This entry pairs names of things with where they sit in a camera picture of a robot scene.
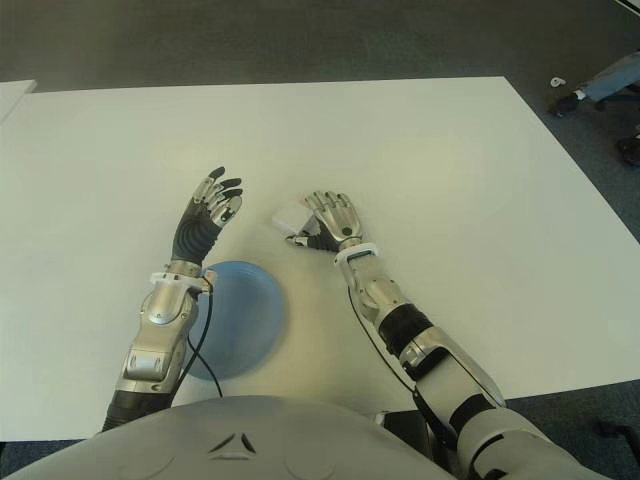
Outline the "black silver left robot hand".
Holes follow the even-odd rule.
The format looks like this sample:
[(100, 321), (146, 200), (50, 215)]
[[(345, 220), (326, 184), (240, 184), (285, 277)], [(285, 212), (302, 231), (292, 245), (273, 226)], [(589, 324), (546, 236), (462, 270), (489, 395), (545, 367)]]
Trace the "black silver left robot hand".
[(190, 197), (174, 234), (172, 261), (201, 265), (223, 228), (239, 212), (241, 179), (223, 179), (224, 174), (224, 167), (211, 171)]

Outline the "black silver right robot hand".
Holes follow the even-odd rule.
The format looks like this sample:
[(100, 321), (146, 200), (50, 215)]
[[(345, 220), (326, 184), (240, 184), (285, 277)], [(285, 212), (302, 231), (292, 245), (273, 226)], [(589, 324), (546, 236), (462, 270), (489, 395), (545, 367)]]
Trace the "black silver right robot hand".
[(318, 224), (317, 233), (289, 235), (285, 240), (293, 246), (338, 253), (363, 242), (360, 218), (344, 193), (315, 191), (305, 197)]

